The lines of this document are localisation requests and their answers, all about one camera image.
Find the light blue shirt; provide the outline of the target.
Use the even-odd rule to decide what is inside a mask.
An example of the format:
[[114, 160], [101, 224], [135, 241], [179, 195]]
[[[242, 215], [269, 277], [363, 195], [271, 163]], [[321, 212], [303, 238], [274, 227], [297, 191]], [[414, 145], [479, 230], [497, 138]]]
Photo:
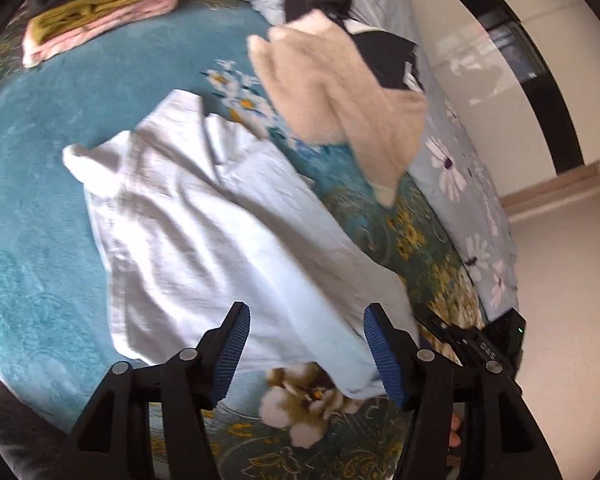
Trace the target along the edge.
[[414, 332], [405, 286], [273, 142], [175, 90], [134, 130], [69, 145], [62, 160], [84, 187], [122, 356], [162, 363], [239, 301], [251, 315], [243, 372], [312, 362], [350, 398], [384, 391], [363, 313], [377, 302]]

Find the teal floral blanket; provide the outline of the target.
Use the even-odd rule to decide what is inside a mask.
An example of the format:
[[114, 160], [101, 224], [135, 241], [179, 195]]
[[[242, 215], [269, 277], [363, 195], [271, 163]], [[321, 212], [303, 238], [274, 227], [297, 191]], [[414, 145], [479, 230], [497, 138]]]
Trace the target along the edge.
[[403, 278], [408, 296], [458, 325], [483, 321], [460, 257], [417, 184], [377, 205], [347, 148], [287, 136], [253, 80], [246, 40], [266, 21], [242, 0], [178, 0], [23, 70], [17, 15], [0, 40], [0, 379], [44, 422], [69, 431], [108, 367], [106, 271], [82, 185], [65, 146], [94, 146], [133, 128], [173, 89], [209, 113], [268, 127], [280, 150], [351, 240]]

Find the beige fuzzy sweater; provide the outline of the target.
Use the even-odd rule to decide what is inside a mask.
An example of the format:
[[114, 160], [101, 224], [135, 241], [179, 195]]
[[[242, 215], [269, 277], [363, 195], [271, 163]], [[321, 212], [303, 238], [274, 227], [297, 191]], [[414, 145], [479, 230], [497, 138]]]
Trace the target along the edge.
[[314, 10], [268, 36], [251, 35], [248, 55], [276, 112], [306, 144], [347, 144], [382, 206], [419, 151], [428, 102], [420, 92], [386, 89], [353, 39]]

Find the black garment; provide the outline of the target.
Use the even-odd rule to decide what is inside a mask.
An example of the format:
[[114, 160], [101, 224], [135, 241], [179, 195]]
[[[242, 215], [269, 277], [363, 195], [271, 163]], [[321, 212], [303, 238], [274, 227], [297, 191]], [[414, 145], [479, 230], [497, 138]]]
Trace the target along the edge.
[[424, 92], [416, 63], [416, 44], [383, 29], [352, 18], [353, 0], [284, 0], [286, 22], [322, 11], [353, 40], [367, 67], [382, 88]]

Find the mustard folded garment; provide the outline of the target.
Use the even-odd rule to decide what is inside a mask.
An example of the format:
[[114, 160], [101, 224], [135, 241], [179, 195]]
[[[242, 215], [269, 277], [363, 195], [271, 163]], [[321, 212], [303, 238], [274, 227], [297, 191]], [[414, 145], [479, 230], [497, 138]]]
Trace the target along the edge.
[[105, 15], [140, 0], [73, 0], [30, 18], [31, 37], [44, 44], [64, 32], [91, 24]]

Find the pink folded garment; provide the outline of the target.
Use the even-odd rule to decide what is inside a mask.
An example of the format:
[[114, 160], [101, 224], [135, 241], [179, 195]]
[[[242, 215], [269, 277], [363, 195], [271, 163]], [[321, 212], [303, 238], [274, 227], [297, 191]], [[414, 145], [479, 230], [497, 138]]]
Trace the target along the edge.
[[73, 26], [68, 32], [62, 32], [43, 42], [34, 40], [33, 27], [29, 25], [22, 40], [22, 66], [38, 66], [55, 55], [82, 46], [111, 29], [167, 14], [177, 5], [178, 0], [138, 0], [136, 3], [122, 6], [119, 10], [108, 12], [91, 23]]

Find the grey floral duvet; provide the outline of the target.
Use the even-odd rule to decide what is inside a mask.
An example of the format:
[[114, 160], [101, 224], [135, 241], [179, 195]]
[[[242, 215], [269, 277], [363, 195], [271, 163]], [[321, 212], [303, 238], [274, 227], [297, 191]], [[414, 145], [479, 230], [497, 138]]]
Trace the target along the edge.
[[[245, 0], [272, 25], [284, 19], [284, 0]], [[437, 214], [474, 283], [490, 321], [518, 306], [516, 248], [489, 171], [453, 112], [422, 48], [410, 0], [352, 0], [350, 26], [382, 30], [414, 46], [399, 81], [426, 96], [422, 150], [410, 173]]]

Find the black door frame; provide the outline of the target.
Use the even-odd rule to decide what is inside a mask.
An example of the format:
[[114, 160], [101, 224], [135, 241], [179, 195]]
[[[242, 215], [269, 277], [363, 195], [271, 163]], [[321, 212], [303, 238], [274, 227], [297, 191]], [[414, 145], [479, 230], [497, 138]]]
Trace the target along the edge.
[[567, 104], [550, 68], [505, 0], [458, 0], [486, 31], [526, 96], [558, 174], [584, 164]]

